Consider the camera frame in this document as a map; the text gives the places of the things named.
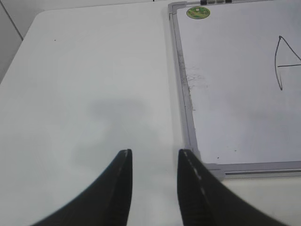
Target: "round sticker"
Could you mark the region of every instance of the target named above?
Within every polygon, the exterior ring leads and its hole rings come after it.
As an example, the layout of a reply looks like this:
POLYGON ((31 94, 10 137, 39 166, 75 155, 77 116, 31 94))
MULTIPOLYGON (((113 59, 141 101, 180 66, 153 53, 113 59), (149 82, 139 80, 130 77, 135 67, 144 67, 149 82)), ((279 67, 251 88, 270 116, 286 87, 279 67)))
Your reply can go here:
POLYGON ((204 19, 210 15, 210 10, 205 7, 196 6, 188 9, 186 14, 192 19, 204 19))

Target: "white wall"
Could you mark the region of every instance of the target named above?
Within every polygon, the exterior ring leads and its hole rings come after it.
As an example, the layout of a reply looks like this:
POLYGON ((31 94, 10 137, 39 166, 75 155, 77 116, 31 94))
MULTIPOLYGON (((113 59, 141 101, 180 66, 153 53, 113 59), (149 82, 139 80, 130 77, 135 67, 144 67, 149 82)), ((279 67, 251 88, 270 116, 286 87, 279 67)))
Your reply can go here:
POLYGON ((2 0, 2 3, 24 37, 35 16, 44 10, 146 1, 152 0, 2 0))
POLYGON ((21 38, 0 5, 0 83, 20 44, 21 38))

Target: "whiteboard frame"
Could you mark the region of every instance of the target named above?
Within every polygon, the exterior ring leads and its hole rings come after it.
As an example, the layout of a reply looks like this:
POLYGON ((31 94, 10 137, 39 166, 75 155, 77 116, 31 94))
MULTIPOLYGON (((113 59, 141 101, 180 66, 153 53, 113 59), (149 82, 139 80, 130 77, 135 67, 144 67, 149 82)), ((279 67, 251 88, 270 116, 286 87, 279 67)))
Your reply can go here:
MULTIPOLYGON (((233 0, 232 3, 243 3, 264 0, 233 0)), ((218 1, 209 5, 226 4, 218 1)), ((180 111, 182 118, 183 137, 185 148, 190 149, 199 159, 201 159, 198 149, 197 136, 195 132, 192 102, 187 81, 185 62, 182 51, 182 43, 177 18, 177 10, 180 8, 201 6, 197 2, 174 2, 168 5, 170 28, 173 40, 173 51, 175 61, 175 73, 179 91, 180 111)), ((287 162, 264 162, 264 163, 241 163, 241 164, 206 164, 208 169, 220 180, 224 178, 262 178, 262 177, 287 177, 301 175, 301 161, 287 162)))

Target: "table surface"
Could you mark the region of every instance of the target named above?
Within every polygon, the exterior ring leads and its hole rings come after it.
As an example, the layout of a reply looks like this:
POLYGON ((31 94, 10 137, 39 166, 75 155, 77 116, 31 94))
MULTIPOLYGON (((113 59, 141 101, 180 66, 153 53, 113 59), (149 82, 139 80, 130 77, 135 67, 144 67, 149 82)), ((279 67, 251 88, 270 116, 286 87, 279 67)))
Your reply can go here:
MULTIPOLYGON (((0 85, 1 225, 30 225, 62 207, 126 148, 134 155, 128 225, 182 225, 170 2, 36 17, 0 85)), ((225 184, 284 222, 301 221, 300 178, 225 184)))

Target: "black marker drawing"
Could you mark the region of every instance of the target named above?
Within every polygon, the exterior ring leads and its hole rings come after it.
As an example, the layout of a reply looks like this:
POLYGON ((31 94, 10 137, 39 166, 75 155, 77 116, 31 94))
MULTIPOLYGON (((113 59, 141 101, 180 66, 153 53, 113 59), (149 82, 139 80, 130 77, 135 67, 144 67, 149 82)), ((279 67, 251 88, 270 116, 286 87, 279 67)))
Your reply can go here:
POLYGON ((292 49, 292 47, 287 43, 287 41, 286 41, 281 35, 279 35, 279 40, 278 40, 278 44, 277 44, 276 52, 275 52, 275 73, 276 73, 276 78, 277 78, 277 82, 278 82, 278 85, 279 85, 279 87, 280 87, 280 90, 283 90, 281 75, 278 76, 277 68, 278 68, 278 67, 301 66, 301 64, 296 64, 296 65, 280 65, 280 66, 276 66, 276 57, 277 57, 278 47, 279 47, 279 44, 280 44, 281 39, 283 39, 283 41, 287 44, 287 46, 290 48, 290 50, 295 54, 296 57, 298 57, 298 59, 299 59, 300 61, 301 61, 301 58, 295 53, 295 51, 294 51, 294 50, 292 49))

